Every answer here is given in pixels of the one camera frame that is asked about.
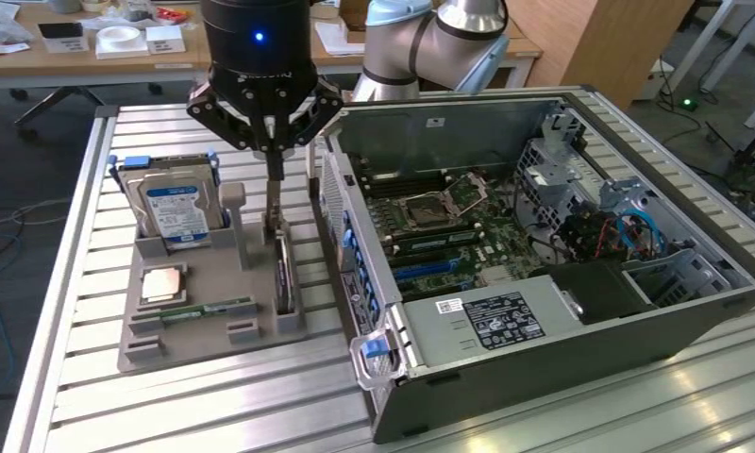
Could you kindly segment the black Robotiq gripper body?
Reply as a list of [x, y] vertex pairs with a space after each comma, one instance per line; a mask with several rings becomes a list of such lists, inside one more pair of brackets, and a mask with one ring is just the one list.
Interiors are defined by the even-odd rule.
[[318, 85], [307, 1], [203, 1], [211, 86], [244, 115], [299, 109]]

